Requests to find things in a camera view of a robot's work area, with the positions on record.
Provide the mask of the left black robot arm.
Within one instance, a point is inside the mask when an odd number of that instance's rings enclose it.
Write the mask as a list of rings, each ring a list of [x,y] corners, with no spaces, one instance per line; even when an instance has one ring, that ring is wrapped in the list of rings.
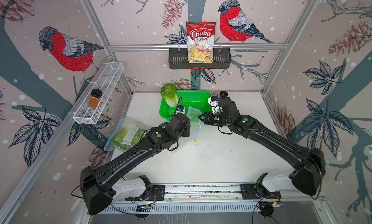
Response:
[[[190,119],[182,113],[173,114],[171,121],[146,130],[136,145],[111,162],[94,170],[84,168],[80,173],[79,188],[89,214],[99,214],[112,203],[117,195],[113,186],[119,179],[161,151],[171,151],[173,144],[189,135]]]

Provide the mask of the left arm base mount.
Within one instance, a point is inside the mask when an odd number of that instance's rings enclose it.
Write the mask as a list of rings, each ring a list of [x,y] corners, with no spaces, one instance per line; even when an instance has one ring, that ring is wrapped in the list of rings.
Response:
[[[147,188],[140,197],[128,197],[125,201],[163,201],[165,197],[165,185],[153,185],[151,189]]]

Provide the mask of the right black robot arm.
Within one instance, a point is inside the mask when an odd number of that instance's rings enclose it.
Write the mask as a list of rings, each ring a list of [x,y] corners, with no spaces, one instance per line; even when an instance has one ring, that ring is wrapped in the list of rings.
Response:
[[[318,198],[325,175],[325,160],[321,150],[310,150],[294,144],[254,117],[240,114],[235,102],[225,91],[219,96],[212,96],[209,104],[212,110],[199,115],[199,120],[205,125],[218,128],[227,126],[231,134],[235,133],[261,144],[291,165],[290,170],[277,175],[261,174],[253,186],[257,197],[266,198],[281,190],[297,189],[313,199]]]

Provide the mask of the clear zipper bag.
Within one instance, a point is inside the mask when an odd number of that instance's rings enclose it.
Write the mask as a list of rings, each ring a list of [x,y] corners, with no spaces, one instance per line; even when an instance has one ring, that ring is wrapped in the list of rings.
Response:
[[[202,122],[199,116],[202,114],[201,110],[188,106],[187,117],[190,119],[190,136],[189,138],[198,145],[197,136],[201,129]]]
[[[114,133],[104,146],[104,151],[115,149],[121,152],[128,151],[144,137],[150,128],[150,125],[144,124],[132,117],[122,117]]]

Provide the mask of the chinese cabbage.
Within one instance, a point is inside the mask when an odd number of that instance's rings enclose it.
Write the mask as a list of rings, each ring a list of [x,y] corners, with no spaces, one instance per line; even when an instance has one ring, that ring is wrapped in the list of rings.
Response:
[[[161,88],[159,93],[171,108],[174,108],[177,106],[179,98],[177,95],[177,87],[175,84],[173,83],[165,84]]]
[[[139,123],[129,123],[113,137],[112,143],[120,150],[127,151],[140,141],[144,132]]]

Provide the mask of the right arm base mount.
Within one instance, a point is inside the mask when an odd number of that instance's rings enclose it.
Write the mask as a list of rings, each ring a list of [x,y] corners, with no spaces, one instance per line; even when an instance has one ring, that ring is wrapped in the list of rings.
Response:
[[[277,199],[282,198],[280,192],[270,192],[263,185],[256,185],[255,183],[240,184],[240,192],[243,200],[256,199]]]

